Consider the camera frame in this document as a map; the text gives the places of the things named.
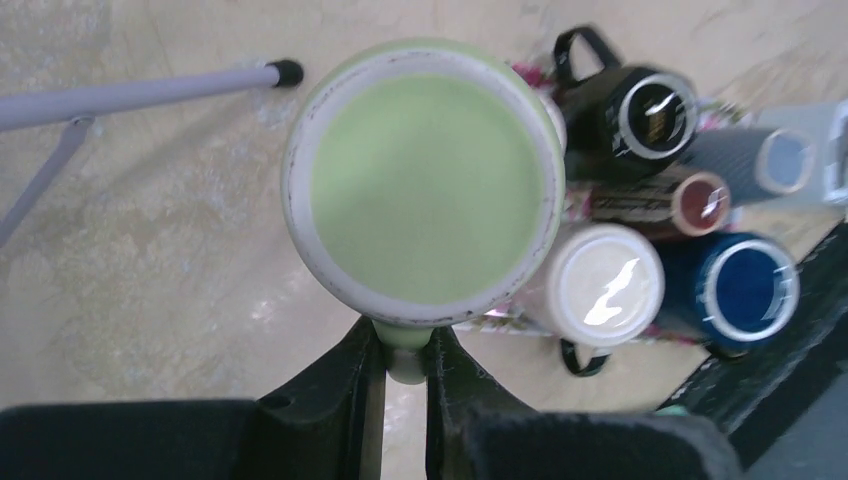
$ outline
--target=black water bottle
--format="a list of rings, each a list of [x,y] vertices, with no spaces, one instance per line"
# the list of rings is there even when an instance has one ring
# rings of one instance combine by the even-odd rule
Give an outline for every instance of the black water bottle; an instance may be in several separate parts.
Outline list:
[[[578,80],[571,64],[582,37],[601,70]],[[554,99],[568,130],[569,181],[635,183],[668,167],[692,142],[698,123],[690,82],[647,65],[623,65],[594,27],[561,34],[554,47]]]

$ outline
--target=silver rim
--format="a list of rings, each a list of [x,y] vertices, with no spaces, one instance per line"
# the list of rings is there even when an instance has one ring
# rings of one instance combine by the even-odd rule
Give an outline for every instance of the silver rim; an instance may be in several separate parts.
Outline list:
[[[646,147],[636,139],[636,135],[633,134],[633,128],[630,126],[630,102],[633,101],[633,95],[648,85],[661,85],[666,87],[676,93],[683,102],[683,107],[686,111],[686,127],[683,130],[683,137],[681,137],[680,143],[671,150],[652,150]],[[621,129],[621,139],[633,153],[643,158],[659,160],[666,158],[669,155],[673,155],[683,148],[683,146],[686,145],[692,138],[692,135],[695,134],[695,127],[698,123],[698,107],[696,101],[697,99],[695,98],[695,94],[692,92],[692,89],[689,88],[689,85],[677,76],[667,73],[656,73],[643,78],[634,85],[633,88],[627,91],[627,94],[624,96],[624,100],[621,102],[621,109],[618,111],[618,125]]]
[[[724,315],[721,313],[721,309],[718,306],[718,292],[716,291],[718,275],[727,260],[742,250],[757,250],[765,253],[771,257],[777,265],[779,265],[783,277],[781,283],[784,285],[784,295],[782,297],[784,299],[784,304],[781,306],[776,303],[781,300],[781,297],[779,295],[775,295],[775,298],[772,300],[772,305],[769,306],[769,310],[766,313],[771,313],[781,307],[783,311],[774,319],[768,328],[761,332],[746,332],[745,330],[734,327],[727,321],[726,318],[724,318]],[[713,325],[715,325],[716,330],[731,340],[736,340],[738,342],[756,342],[774,335],[789,322],[789,319],[792,318],[792,314],[795,312],[795,307],[798,304],[799,289],[798,272],[795,270],[792,258],[789,254],[777,245],[764,240],[745,240],[722,252],[710,268],[709,274],[707,275],[706,288],[704,289],[704,306],[707,311],[707,318],[704,320],[711,321]]]

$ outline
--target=blue water bottle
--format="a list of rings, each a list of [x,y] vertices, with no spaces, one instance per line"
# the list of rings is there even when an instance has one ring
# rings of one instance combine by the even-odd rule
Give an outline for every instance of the blue water bottle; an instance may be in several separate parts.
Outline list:
[[[661,329],[744,352],[767,342],[795,312],[795,262],[770,239],[720,232],[656,247],[666,278],[655,320]]]

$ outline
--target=black bottle handle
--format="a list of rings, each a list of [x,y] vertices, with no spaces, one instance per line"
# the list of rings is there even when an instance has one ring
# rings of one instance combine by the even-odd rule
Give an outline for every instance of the black bottle handle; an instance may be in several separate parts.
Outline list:
[[[589,44],[589,48],[595,53],[595,57],[601,62],[604,70],[622,66],[622,60],[595,27],[580,25],[561,33],[554,44],[554,66],[556,67],[557,80],[561,86],[573,88],[583,83],[574,76],[571,65],[571,48],[577,37],[583,37]]]
[[[600,373],[607,363],[609,354],[598,355],[592,357],[586,366],[580,365],[580,360],[577,358],[577,346],[565,339],[559,341],[560,354],[562,361],[565,363],[565,368],[568,369],[575,377],[592,377]]]
[[[704,345],[704,350],[707,351],[713,357],[721,360],[725,363],[741,363],[745,360],[745,356],[748,355],[747,350],[730,350],[726,348],[719,347],[713,343],[707,343]]]

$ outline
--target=mug handle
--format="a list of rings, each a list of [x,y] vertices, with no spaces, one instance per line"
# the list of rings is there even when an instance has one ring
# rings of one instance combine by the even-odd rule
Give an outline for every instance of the mug handle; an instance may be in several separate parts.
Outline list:
[[[576,377],[592,377],[597,375],[603,370],[604,364],[607,363],[607,359],[610,356],[609,350],[598,349],[596,350],[598,354],[593,355],[589,363],[583,367],[580,365],[580,359],[577,358],[577,346],[575,344],[561,338],[559,340],[559,349],[562,355],[562,361],[565,363],[565,368]]]
[[[604,40],[601,34],[592,25],[580,25],[567,30],[557,37],[554,44],[554,67],[559,84],[566,88],[574,88],[581,83],[582,80],[577,80],[574,76],[574,70],[571,65],[571,47],[577,37],[583,37],[589,48],[595,53],[595,57],[603,65],[603,69],[620,68],[623,64],[619,56],[613,51],[609,43]]]

